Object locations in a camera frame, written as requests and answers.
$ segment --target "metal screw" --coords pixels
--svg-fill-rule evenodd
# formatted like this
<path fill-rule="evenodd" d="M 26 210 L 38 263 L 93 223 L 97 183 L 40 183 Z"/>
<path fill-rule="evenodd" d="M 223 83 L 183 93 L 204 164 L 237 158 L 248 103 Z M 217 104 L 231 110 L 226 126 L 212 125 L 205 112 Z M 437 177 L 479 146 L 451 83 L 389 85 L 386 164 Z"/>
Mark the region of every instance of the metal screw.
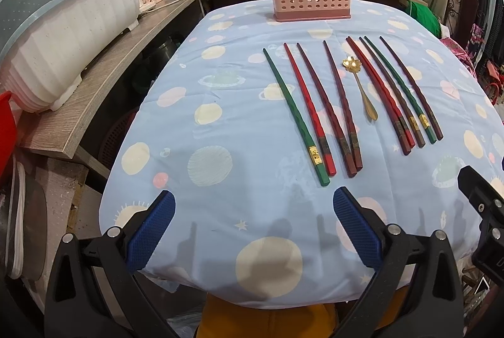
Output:
<path fill-rule="evenodd" d="M 111 227 L 110 229 L 107 230 L 107 236 L 108 237 L 117 237 L 120 232 L 121 232 L 121 229 L 119 227 Z"/>
<path fill-rule="evenodd" d="M 61 241 L 64 243 L 69 243 L 74 239 L 74 235 L 72 233 L 67 233 L 65 234 L 62 238 Z"/>
<path fill-rule="evenodd" d="M 435 235 L 439 240 L 446 240 L 446 233 L 443 230 L 436 230 Z"/>
<path fill-rule="evenodd" d="M 401 228 L 397 224 L 391 224 L 389 227 L 387 227 L 387 230 L 394 236 L 401 233 Z"/>

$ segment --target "blue gripper pad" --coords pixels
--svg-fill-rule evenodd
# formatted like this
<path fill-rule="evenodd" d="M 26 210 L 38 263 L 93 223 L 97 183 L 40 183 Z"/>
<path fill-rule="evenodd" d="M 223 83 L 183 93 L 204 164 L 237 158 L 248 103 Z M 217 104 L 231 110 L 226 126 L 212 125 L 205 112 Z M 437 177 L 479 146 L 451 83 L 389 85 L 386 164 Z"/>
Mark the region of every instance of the blue gripper pad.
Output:
<path fill-rule="evenodd" d="M 128 244 L 126 267 L 130 273 L 141 270 L 147 265 L 174 215 L 175 197 L 167 191 Z"/>
<path fill-rule="evenodd" d="M 354 205 L 358 202 L 349 195 L 350 192 L 346 194 L 341 187 L 334 192 L 334 213 L 357 250 L 362 263 L 378 271 L 382 262 L 381 242 Z"/>

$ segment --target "planet pattern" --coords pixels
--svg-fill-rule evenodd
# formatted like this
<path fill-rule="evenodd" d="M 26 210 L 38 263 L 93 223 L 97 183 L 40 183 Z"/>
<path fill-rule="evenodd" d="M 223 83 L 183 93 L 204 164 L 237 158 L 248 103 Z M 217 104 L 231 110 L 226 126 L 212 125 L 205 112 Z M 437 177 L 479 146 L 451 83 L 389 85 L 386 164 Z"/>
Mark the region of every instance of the planet pattern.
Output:
<path fill-rule="evenodd" d="M 160 192 L 173 193 L 175 216 L 143 270 L 162 288 L 172 291 L 173 283 L 181 283 L 264 309 L 356 298 L 372 271 L 334 213 L 333 194 L 341 186 L 385 223 L 419 235 L 443 229 L 455 259 L 474 251 L 480 218 L 458 191 L 457 175 L 472 166 L 504 195 L 500 117 L 464 65 L 405 13 L 352 0 L 351 15 L 279 23 L 271 0 L 219 8 L 200 21 L 163 69 L 125 136 L 99 215 L 102 232 L 122 227 Z M 343 59 L 355 55 L 348 35 L 360 47 L 358 38 L 369 37 L 417 98 L 381 42 L 380 36 L 385 38 L 425 95 L 444 139 L 431 144 L 422 129 L 426 145 L 404 156 L 384 104 L 362 69 L 359 79 L 379 115 L 377 121 L 367 119 L 355 78 L 342 67 Z M 359 139 L 364 168 L 353 178 L 346 174 L 331 122 L 296 47 L 299 42 L 306 52 L 348 138 L 323 40 L 342 77 Z M 317 143 L 284 42 L 336 165 L 327 187 L 317 180 L 263 54 L 266 48 Z M 401 285 L 411 274 L 409 267 Z"/>

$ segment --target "green cloth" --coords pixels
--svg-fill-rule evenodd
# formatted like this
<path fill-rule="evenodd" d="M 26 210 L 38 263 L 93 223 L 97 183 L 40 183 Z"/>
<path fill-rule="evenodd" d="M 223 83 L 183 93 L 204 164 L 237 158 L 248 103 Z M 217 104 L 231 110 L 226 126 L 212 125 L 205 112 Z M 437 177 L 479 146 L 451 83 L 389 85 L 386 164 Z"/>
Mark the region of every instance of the green cloth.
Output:
<path fill-rule="evenodd" d="M 430 11 L 430 8 L 415 2 L 409 2 L 408 8 L 405 10 L 412 18 L 417 20 L 437 38 L 441 38 L 441 26 L 438 18 Z"/>

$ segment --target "spoon handle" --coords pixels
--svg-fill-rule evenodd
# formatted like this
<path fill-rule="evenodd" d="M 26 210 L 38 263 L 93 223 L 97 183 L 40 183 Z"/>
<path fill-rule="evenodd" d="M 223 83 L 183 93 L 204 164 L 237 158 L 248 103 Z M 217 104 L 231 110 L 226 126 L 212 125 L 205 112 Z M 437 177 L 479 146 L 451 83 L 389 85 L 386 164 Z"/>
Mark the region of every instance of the spoon handle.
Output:
<path fill-rule="evenodd" d="M 371 120 L 376 121 L 378 119 L 378 113 L 377 113 L 375 107 L 373 106 L 371 100 L 366 95 L 366 92 L 364 92 L 364 88 L 362 87 L 362 85 L 360 83 L 359 77 L 357 76 L 356 73 L 354 73 L 354 75 L 355 75 L 355 80 L 357 81 L 357 85 L 359 85 L 359 90 L 360 90 L 360 94 L 362 96 L 362 102 L 364 103 L 364 109 L 366 110 L 366 114 Z"/>

